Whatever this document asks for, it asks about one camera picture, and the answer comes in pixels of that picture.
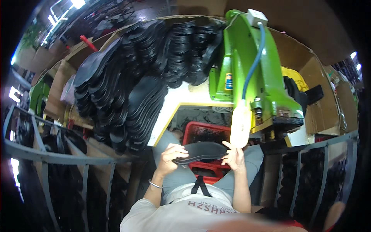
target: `white t-shirt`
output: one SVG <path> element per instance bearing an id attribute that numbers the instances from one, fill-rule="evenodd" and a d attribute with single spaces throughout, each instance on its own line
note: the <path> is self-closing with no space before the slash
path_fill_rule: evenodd
<path id="1" fill-rule="evenodd" d="M 200 187 L 196 194 L 191 194 L 193 186 L 190 183 L 177 187 L 167 196 L 166 205 L 158 209 L 149 200 L 140 199 L 122 220 L 120 232 L 206 231 L 189 226 L 201 215 L 238 213 L 232 208 L 232 197 L 223 190 L 206 184 L 213 196 L 207 197 Z"/>

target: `person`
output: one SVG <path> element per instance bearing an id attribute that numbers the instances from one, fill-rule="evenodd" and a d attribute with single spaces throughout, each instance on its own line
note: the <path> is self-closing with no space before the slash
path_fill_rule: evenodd
<path id="1" fill-rule="evenodd" d="M 251 213 L 249 186 L 263 162 L 263 152 L 259 145 L 242 151 L 227 141 L 223 144 L 229 151 L 222 164 L 228 164 L 231 171 L 213 185 L 206 184 L 206 193 L 202 183 L 201 188 L 196 186 L 196 192 L 191 193 L 195 175 L 189 167 L 173 162 L 177 157 L 187 157 L 188 152 L 166 130 L 153 148 L 157 169 L 150 185 L 143 199 L 122 220 L 120 231 L 189 231 L 180 225 L 187 225 L 198 216 Z M 160 206 L 162 190 L 165 205 Z"/>

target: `blue cable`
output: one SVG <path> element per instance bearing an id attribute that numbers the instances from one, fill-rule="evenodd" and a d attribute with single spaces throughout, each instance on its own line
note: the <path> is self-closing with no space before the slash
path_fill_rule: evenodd
<path id="1" fill-rule="evenodd" d="M 246 90 L 247 90 L 247 85 L 249 84 L 249 81 L 251 79 L 251 76 L 253 75 L 254 71 L 255 71 L 255 68 L 257 66 L 257 64 L 259 63 L 259 60 L 260 60 L 260 57 L 262 55 L 262 52 L 263 52 L 263 48 L 264 48 L 264 45 L 265 45 L 265 30 L 264 30 L 264 26 L 262 23 L 259 24 L 259 29 L 260 29 L 260 45 L 259 45 L 259 51 L 258 53 L 256 54 L 256 57 L 255 57 L 255 60 L 249 70 L 249 72 L 247 73 L 247 76 L 246 76 L 246 80 L 245 80 L 245 84 L 243 85 L 243 90 L 242 90 L 242 99 L 246 99 Z"/>

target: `red plastic crate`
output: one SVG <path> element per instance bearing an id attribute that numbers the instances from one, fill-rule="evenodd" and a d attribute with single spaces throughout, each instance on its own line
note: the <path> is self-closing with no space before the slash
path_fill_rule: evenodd
<path id="1" fill-rule="evenodd" d="M 205 132 L 211 132 L 213 134 L 217 134 L 220 132 L 225 132 L 226 134 L 226 140 L 229 141 L 229 137 L 231 135 L 231 128 L 229 127 L 223 127 L 218 125 L 213 125 L 209 123 L 204 122 L 195 122 L 191 121 L 187 124 L 184 132 L 183 137 L 183 145 L 186 145 L 190 142 L 190 136 L 191 134 L 204 134 Z"/>
<path id="2" fill-rule="evenodd" d="M 206 133 L 220 133 L 220 132 L 225 132 L 226 134 L 226 140 L 229 141 L 229 137 L 231 134 L 231 128 L 229 127 L 223 127 L 223 126 L 218 126 L 218 125 L 213 125 L 209 123 L 204 123 L 204 122 L 195 122 L 191 121 L 187 124 L 184 132 L 184 138 L 183 138 L 183 145 L 186 145 L 190 142 L 190 136 L 191 134 L 204 134 Z M 200 161 L 192 162 L 189 164 L 189 168 L 192 170 L 193 167 L 199 167 L 203 169 L 209 169 L 215 172 L 217 177 L 210 177 L 210 176 L 205 176 L 204 177 L 204 182 L 206 184 L 214 184 L 218 180 L 220 180 L 223 177 L 223 174 L 221 172 L 222 169 L 230 169 L 228 164 L 221 165 L 221 161 L 213 161 L 212 163 L 203 163 Z"/>

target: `metal rack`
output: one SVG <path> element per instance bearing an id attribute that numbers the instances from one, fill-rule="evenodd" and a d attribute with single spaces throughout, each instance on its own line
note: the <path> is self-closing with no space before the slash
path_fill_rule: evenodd
<path id="1" fill-rule="evenodd" d="M 291 148 L 285 148 L 281 150 L 276 150 L 273 151 L 275 154 L 283 154 L 283 153 L 288 153 L 288 152 L 298 152 L 298 163 L 297 163 L 297 168 L 296 168 L 296 182 L 295 182 L 295 189 L 294 189 L 294 194 L 293 198 L 291 201 L 290 205 L 290 211 L 289 214 L 293 216 L 293 209 L 295 206 L 295 201 L 296 197 L 298 194 L 298 188 L 299 188 L 299 177 L 300 177 L 300 163 L 301 163 L 301 156 L 302 153 L 305 153 L 311 149 L 315 148 L 324 148 L 324 168 L 323 168 L 323 176 L 322 176 L 322 183 L 321 183 L 321 188 L 319 191 L 318 199 L 316 202 L 315 209 L 313 211 L 310 223 L 309 223 L 309 228 L 312 228 L 313 223 L 315 221 L 315 218 L 317 216 L 319 207 L 322 202 L 322 197 L 325 191 L 325 185 L 326 185 L 326 179 L 327 179 L 327 169 L 328 169 L 328 146 L 341 143 L 341 142 L 347 142 L 347 170 L 345 174 L 345 181 L 344 181 L 344 187 L 343 187 L 343 197 L 342 197 L 342 202 L 347 203 L 347 200 L 349 198 L 349 194 L 352 188 L 353 184 L 353 179 L 354 179 L 354 174 L 355 174 L 355 165 L 357 162 L 357 144 L 358 144 L 358 130 L 353 131 L 348 134 L 344 134 L 339 137 L 331 138 L 322 142 L 318 143 L 313 143 L 309 145 L 304 145 L 304 146 L 297 146 L 297 147 L 291 147 Z M 282 155 L 280 157 L 280 172 L 279 172 L 279 177 L 278 177 L 278 184 L 277 184 L 277 192 L 276 192 L 276 198 L 274 202 L 274 206 L 277 207 L 277 200 L 279 197 L 279 190 L 280 190 L 280 183 L 281 183 L 281 177 L 282 177 Z"/>
<path id="2" fill-rule="evenodd" d="M 22 108 L 19 108 L 17 106 L 11 106 L 5 121 L 4 121 L 4 127 L 3 127 L 3 137 L 5 141 L 5 150 L 6 152 L 15 159 L 26 159 L 36 162 L 42 163 L 42 170 L 41 170 L 41 179 L 43 182 L 43 191 L 45 195 L 45 200 L 47 204 L 47 208 L 50 214 L 50 217 L 52 219 L 53 225 L 55 227 L 55 231 L 60 232 L 60 227 L 58 225 L 57 219 L 55 217 L 55 213 L 52 206 L 52 200 L 50 197 L 50 190 L 49 190 L 49 181 L 48 181 L 48 164 L 65 164 L 65 165 L 80 165 L 83 166 L 83 189 L 82 189 L 82 200 L 84 203 L 84 210 L 82 211 L 82 218 L 84 220 L 85 224 L 85 232 L 89 232 L 88 227 L 88 217 L 86 213 L 86 191 L 87 191 L 87 185 L 88 185 L 88 173 L 89 173 L 89 166 L 95 165 L 95 166 L 101 166 L 101 165 L 111 165 L 111 173 L 109 176 L 109 183 L 108 183 L 108 191 L 107 191 L 107 199 L 106 199 L 106 231 L 108 232 L 108 212 L 109 212 L 109 202 L 111 199 L 111 187 L 112 187 L 112 180 L 113 175 L 115 171 L 116 164 L 120 163 L 127 163 L 131 162 L 135 156 L 127 156 L 123 155 L 122 157 L 110 157 L 107 155 L 107 157 L 89 157 L 86 156 L 81 150 L 79 150 L 71 141 L 69 141 L 67 138 L 67 143 L 77 151 L 78 156 L 72 156 L 72 155 L 66 155 L 66 154 L 60 154 L 60 153 L 53 153 L 53 152 L 47 152 L 44 146 L 44 143 L 42 141 L 42 138 L 40 136 L 40 133 L 37 128 L 36 120 L 41 121 L 45 124 L 50 124 L 54 127 L 60 128 L 60 126 L 53 124 L 50 121 L 45 121 L 42 118 L 31 115 L 32 119 L 32 125 L 35 132 L 35 139 L 37 142 L 38 147 L 40 150 L 36 150 L 30 147 L 26 147 L 17 143 L 14 143 L 10 141 L 7 138 L 7 129 L 9 126 L 9 122 L 12 118 L 14 109 L 17 109 L 20 113 L 23 114 L 29 114 L 27 111 L 25 111 Z M 86 143 L 89 143 L 91 146 L 95 147 L 96 149 L 100 150 L 96 146 L 94 146 L 89 141 L 86 141 Z"/>

